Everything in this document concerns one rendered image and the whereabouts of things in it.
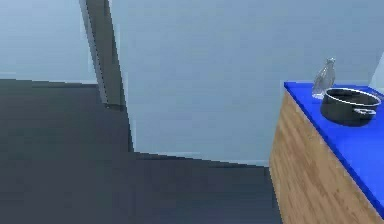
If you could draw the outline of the wooden cabinet with blue top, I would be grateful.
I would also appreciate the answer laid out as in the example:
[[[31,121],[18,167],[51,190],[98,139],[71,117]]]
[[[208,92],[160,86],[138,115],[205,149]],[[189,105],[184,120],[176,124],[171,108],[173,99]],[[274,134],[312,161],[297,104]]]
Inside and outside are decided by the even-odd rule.
[[[384,105],[363,127],[325,119],[286,82],[269,161],[283,224],[384,224]]]

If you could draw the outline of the clear glass bottle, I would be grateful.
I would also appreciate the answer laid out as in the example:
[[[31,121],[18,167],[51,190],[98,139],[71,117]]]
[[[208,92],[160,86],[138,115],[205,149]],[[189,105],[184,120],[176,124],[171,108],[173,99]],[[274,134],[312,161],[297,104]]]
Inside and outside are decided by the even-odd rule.
[[[312,87],[312,97],[322,99],[325,91],[331,88],[335,81],[335,59],[327,58],[324,67],[316,75]]]

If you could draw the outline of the black cooking pot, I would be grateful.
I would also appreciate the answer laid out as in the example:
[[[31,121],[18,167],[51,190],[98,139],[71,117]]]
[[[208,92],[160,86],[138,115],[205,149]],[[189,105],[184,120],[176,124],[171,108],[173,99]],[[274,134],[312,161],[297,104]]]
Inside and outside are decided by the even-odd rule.
[[[324,92],[320,112],[336,124],[361,127],[374,118],[381,104],[381,99],[372,93],[352,88],[329,88]]]

